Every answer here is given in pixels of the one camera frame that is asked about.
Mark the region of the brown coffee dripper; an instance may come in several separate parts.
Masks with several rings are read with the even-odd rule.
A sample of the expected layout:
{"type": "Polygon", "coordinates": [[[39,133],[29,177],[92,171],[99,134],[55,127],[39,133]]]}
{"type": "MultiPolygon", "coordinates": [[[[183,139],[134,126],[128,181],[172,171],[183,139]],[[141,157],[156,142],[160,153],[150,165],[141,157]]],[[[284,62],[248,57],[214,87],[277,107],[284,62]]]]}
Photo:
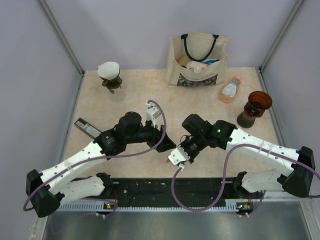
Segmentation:
{"type": "Polygon", "coordinates": [[[244,112],[251,117],[260,118],[266,110],[271,108],[273,100],[266,92],[253,91],[248,96],[244,112]]]}

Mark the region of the olive green coffee dripper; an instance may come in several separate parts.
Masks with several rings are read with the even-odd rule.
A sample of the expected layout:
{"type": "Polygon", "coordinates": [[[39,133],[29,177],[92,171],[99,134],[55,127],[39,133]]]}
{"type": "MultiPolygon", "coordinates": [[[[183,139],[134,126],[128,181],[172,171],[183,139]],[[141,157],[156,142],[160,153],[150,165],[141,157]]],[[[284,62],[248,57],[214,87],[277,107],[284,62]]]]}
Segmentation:
{"type": "Polygon", "coordinates": [[[121,88],[122,82],[123,80],[120,77],[120,74],[118,73],[118,75],[113,78],[113,79],[106,79],[103,77],[100,77],[102,79],[102,85],[104,87],[106,87],[109,90],[114,90],[114,89],[118,89],[121,88]]]}

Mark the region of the white paper coffee filter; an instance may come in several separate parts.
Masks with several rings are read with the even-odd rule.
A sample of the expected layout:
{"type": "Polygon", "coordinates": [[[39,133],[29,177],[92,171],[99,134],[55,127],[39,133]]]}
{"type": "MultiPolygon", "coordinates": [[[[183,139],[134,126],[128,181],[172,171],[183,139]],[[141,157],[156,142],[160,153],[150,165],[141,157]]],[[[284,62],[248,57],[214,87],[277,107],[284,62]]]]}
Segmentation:
{"type": "Polygon", "coordinates": [[[103,79],[112,80],[120,74],[120,65],[114,61],[107,61],[98,66],[97,74],[103,79]]]}

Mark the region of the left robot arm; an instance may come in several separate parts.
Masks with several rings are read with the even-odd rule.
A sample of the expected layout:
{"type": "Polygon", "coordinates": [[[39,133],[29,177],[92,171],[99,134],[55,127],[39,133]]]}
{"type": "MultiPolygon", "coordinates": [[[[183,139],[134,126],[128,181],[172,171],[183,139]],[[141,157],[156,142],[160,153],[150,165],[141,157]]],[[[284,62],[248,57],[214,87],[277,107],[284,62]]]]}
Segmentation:
{"type": "Polygon", "coordinates": [[[43,218],[74,200],[93,196],[109,198],[114,187],[108,174],[97,173],[83,179],[79,175],[112,158],[125,157],[123,153],[129,144],[146,143],[150,151],[159,153],[174,149],[176,144],[168,137],[167,126],[156,125],[156,119],[164,116],[163,111],[152,106],[145,113],[146,122],[142,123],[140,114],[127,112],[113,128],[101,132],[75,155],[51,168],[28,172],[24,211],[31,204],[31,210],[43,218]]]}

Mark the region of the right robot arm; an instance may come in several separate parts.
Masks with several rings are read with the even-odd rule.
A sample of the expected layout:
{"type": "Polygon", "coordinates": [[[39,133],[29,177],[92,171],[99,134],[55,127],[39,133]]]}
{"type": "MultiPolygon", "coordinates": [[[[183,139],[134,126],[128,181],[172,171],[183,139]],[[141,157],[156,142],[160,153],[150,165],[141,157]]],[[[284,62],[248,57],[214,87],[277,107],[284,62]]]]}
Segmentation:
{"type": "Polygon", "coordinates": [[[183,161],[193,163],[206,147],[220,148],[245,154],[273,169],[263,172],[242,172],[236,177],[233,192],[245,198],[257,191],[283,190],[299,198],[307,198],[314,176],[315,160],[313,150],[286,148],[255,137],[236,125],[218,120],[211,124],[197,114],[190,114],[182,123],[190,134],[181,144],[183,161]]]}

